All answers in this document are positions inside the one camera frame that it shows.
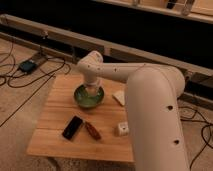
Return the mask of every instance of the floor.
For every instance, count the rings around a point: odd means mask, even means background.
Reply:
[[[9,52],[11,42],[0,39],[0,53]],[[29,58],[34,53],[31,50],[20,45],[14,45],[13,52],[17,63]],[[75,66],[68,63],[72,70],[69,74],[78,74]],[[61,64],[46,62],[42,69],[46,72],[59,67]],[[7,67],[0,68],[0,74],[8,71]],[[68,71],[65,66],[57,74],[64,74]],[[14,81],[15,85],[25,84],[39,76],[40,70],[35,71],[28,77],[19,81]],[[34,84],[24,88],[10,88],[7,85],[0,87],[0,124],[5,121],[48,77],[45,77]],[[0,171],[51,171],[53,168],[43,157],[29,156],[26,154],[26,148],[36,127],[36,122],[44,105],[54,78],[51,78],[21,109],[16,112],[3,126],[0,127]],[[190,106],[192,104],[179,101],[179,106]],[[205,117],[213,122],[213,111],[200,108]],[[193,111],[189,109],[180,109],[182,115],[192,115]],[[201,149],[204,142],[200,137],[202,124],[183,123],[184,137],[186,141],[189,161]],[[64,171],[133,171],[134,166],[131,163],[103,162],[89,160],[75,160],[57,158],[62,170]],[[213,150],[207,147],[201,156],[193,165],[192,171],[212,171],[213,170]]]

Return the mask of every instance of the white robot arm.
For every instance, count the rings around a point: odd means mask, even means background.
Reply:
[[[177,97],[185,86],[175,67],[147,63],[103,63],[93,51],[77,64],[87,85],[97,77],[126,83],[127,112],[137,171],[189,171]]]

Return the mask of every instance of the black cable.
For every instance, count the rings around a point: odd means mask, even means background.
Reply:
[[[47,58],[48,61],[50,62],[54,62],[54,63],[61,63],[60,61],[54,61],[52,59],[61,59],[61,58],[58,58],[58,57],[51,57],[51,58]],[[64,74],[67,75],[70,73],[70,71],[72,70],[71,66],[67,63],[65,63],[65,66],[67,66],[68,70],[67,72],[65,72]],[[39,68],[39,70],[43,73],[43,74],[46,74],[46,75],[49,75],[47,72],[45,72],[43,69]]]
[[[16,64],[16,59],[15,59],[14,55],[13,55],[13,54],[11,54],[9,57],[11,57],[11,58],[12,58],[13,63],[12,63],[12,64],[4,64],[4,65],[0,65],[0,68],[2,68],[2,67],[7,67],[7,66],[12,66],[12,67],[11,67],[11,69],[10,69],[9,71],[7,71],[6,73],[3,73],[3,74],[1,73],[1,74],[0,74],[1,76],[4,76],[4,75],[7,75],[7,74],[10,74],[10,73],[14,70],[15,66],[17,65],[17,64]]]
[[[7,78],[5,76],[0,76],[0,80],[3,80],[2,82],[0,82],[0,87],[7,83]]]
[[[1,15],[4,16],[4,18],[5,18],[5,20],[6,20],[6,23],[7,23],[7,26],[10,27],[6,15],[5,15],[5,14],[1,14]],[[7,55],[5,58],[3,58],[2,60],[0,60],[0,63],[6,61],[6,60],[11,56],[11,54],[12,54],[12,52],[13,52],[15,40],[14,40],[14,37],[13,37],[12,35],[11,35],[11,39],[12,39],[12,40],[11,40],[11,43],[12,43],[12,44],[11,44],[10,51],[9,51],[8,53],[0,53],[0,55],[2,55],[2,54],[6,54],[6,55]]]
[[[31,81],[31,82],[29,82],[29,83],[27,83],[27,84],[19,85],[19,86],[17,86],[17,85],[12,85],[12,84],[11,84],[11,82],[12,82],[13,80],[16,79],[16,78],[14,77],[14,75],[15,75],[16,72],[17,72],[17,70],[16,70],[16,71],[12,74],[12,76],[8,79],[7,85],[8,85],[9,87],[11,87],[11,88],[23,88],[23,87],[29,86],[29,85],[35,83],[36,81],[38,81],[38,80],[40,80],[40,79],[42,79],[42,78],[44,78],[44,77],[46,77],[46,76],[48,76],[48,75],[50,75],[50,74],[52,74],[52,73],[55,73],[55,72],[58,71],[58,70],[60,70],[61,68],[64,67],[64,65],[65,65],[65,60],[63,59],[62,65],[61,65],[60,67],[58,67],[57,69],[54,69],[54,70],[48,72],[47,74],[44,74],[44,75],[42,75],[42,76],[36,78],[35,80],[33,80],[33,81]]]
[[[18,78],[24,77],[25,75],[26,75],[25,73],[23,73],[23,74],[21,74],[21,75],[19,75],[19,76],[6,75],[5,78],[16,78],[16,79],[18,79]]]
[[[181,121],[183,122],[194,122],[194,123],[203,123],[205,124],[202,129],[201,129],[201,137],[204,141],[204,146],[200,149],[200,151],[195,155],[195,157],[192,159],[191,163],[190,163],[190,170],[192,170],[192,167],[193,167],[193,164],[195,163],[195,161],[199,158],[199,156],[202,154],[202,152],[205,150],[205,148],[208,146],[210,148],[213,148],[213,146],[210,144],[210,141],[211,141],[211,138],[212,138],[212,130],[211,130],[211,127],[213,126],[212,123],[208,122],[207,119],[204,117],[204,115],[198,111],[197,109],[193,109],[192,107],[189,107],[189,106],[182,106],[180,108],[186,108],[186,109],[190,109],[190,110],[193,110],[194,111],[194,114],[192,115],[192,117],[189,117],[189,119],[185,119],[187,117],[181,117]],[[195,120],[195,116],[196,115],[199,115],[202,120]],[[208,136],[208,139],[206,140],[205,136],[204,136],[204,132],[205,132],[205,129],[208,128],[208,131],[209,131],[209,136]]]
[[[44,83],[42,83],[7,119],[5,119],[1,124],[0,128],[4,126],[8,120],[10,120],[52,77],[50,76]]]

